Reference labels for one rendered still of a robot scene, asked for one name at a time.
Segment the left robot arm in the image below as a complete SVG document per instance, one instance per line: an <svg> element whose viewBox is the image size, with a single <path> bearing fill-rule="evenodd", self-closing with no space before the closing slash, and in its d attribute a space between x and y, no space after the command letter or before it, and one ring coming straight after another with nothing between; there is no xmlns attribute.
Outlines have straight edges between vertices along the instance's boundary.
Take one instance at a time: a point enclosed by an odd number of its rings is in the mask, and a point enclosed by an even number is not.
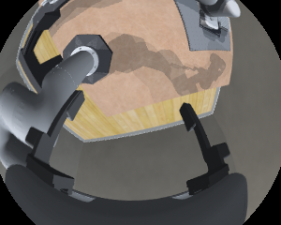
<svg viewBox="0 0 281 225"><path fill-rule="evenodd" d="M46 1L46 3L44 3ZM47 3L54 4L58 0L44 0L41 5ZM200 3L201 10L205 15L211 18L218 18L218 16L228 16L228 18L238 18L241 15L238 4L234 0L197 0ZM214 4L214 5L213 5Z"/></svg>

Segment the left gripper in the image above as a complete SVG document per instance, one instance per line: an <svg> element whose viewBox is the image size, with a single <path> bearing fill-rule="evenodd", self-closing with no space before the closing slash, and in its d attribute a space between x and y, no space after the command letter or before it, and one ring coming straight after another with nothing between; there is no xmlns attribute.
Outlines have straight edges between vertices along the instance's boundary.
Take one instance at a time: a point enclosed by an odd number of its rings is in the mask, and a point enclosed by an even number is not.
<svg viewBox="0 0 281 225"><path fill-rule="evenodd" d="M200 3L198 3L198 1L197 4L198 4L198 8L200 9L201 25L203 25L204 27L208 27L208 29L218 30L218 27L220 27L220 29L223 29L224 31L228 31L226 27L220 26L220 22L218 21L218 18L211 18L211 16L205 15L204 11L201 10Z"/></svg>

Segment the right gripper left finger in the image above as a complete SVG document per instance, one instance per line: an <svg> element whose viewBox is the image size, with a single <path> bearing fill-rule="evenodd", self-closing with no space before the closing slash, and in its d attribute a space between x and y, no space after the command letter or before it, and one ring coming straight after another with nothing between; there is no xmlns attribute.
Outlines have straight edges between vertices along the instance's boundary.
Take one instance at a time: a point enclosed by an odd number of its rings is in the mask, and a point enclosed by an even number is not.
<svg viewBox="0 0 281 225"><path fill-rule="evenodd" d="M61 131L66 119L73 121L84 101L83 90L74 91L65 102L65 105L62 106L62 109L59 110L57 116L54 117L47 134L38 130L38 128L31 127L24 139L25 143L33 149L32 153L28 154L25 159L27 168L32 173L35 173L40 180L43 180L44 183L50 185L52 188L57 188L57 190L65 192L66 195L72 195L74 177L51 168L50 157L55 140L57 140L59 131Z"/></svg>

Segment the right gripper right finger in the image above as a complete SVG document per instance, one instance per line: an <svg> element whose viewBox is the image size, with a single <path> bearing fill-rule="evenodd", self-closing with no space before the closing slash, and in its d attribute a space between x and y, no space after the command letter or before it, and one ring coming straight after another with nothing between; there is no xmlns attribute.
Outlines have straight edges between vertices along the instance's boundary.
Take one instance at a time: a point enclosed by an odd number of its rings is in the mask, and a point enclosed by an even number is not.
<svg viewBox="0 0 281 225"><path fill-rule="evenodd" d="M208 165L207 173L186 181L189 195L196 195L198 192L218 183L224 176L229 175L229 166L224 162L224 158L229 157L230 150L226 142L211 146L196 112L188 102L183 102L179 113L181 113L182 119L185 121L186 131L194 130L196 132L201 153Z"/></svg>

